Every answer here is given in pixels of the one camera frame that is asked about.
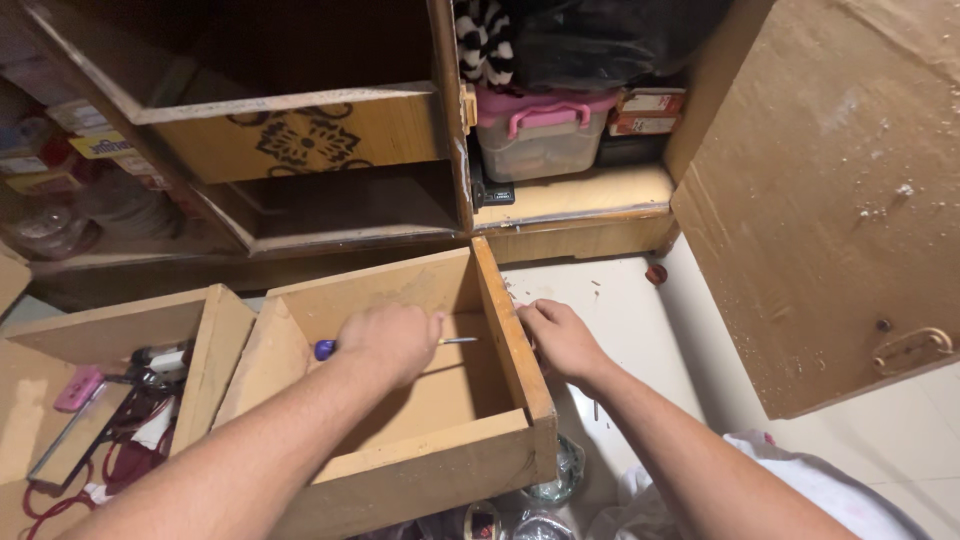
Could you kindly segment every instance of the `forearm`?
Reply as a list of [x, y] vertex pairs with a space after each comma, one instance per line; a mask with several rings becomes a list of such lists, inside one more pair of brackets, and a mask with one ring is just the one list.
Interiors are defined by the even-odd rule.
[[613, 362], [591, 393], [696, 538], [853, 538], [826, 512]]
[[264, 538], [390, 382], [340, 354], [131, 486], [69, 539]]

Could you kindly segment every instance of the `hand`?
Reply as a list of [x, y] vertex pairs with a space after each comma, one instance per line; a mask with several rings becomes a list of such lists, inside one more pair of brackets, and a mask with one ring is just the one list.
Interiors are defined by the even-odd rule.
[[392, 388], [413, 382], [433, 359], [444, 314], [427, 317], [418, 306], [396, 302], [354, 313], [337, 335], [337, 356], [382, 374]]
[[592, 376], [613, 364], [570, 306], [539, 299], [516, 314], [548, 367], [581, 390], [590, 391]]

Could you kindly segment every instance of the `black and white fabric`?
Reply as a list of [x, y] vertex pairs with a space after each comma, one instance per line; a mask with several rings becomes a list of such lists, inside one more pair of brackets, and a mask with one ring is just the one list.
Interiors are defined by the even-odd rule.
[[513, 27], [496, 0], [454, 0], [460, 74], [471, 83], [508, 85], [514, 77]]

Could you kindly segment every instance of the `white cloth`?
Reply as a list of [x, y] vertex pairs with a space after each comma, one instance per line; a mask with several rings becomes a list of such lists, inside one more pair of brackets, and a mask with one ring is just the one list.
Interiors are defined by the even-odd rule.
[[[762, 431], [741, 431], [724, 436], [765, 469], [820, 506], [826, 513], [866, 540], [929, 540], [929, 536], [902, 510], [852, 479], [823, 459], [783, 450]], [[642, 466], [620, 479], [619, 506], [597, 515], [587, 540], [674, 540], [682, 538]]]

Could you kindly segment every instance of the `clear plastic box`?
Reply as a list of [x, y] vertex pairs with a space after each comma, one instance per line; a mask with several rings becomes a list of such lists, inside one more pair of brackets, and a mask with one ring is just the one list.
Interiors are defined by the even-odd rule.
[[537, 96], [477, 91], [477, 138], [494, 182], [517, 182], [590, 168], [616, 93]]

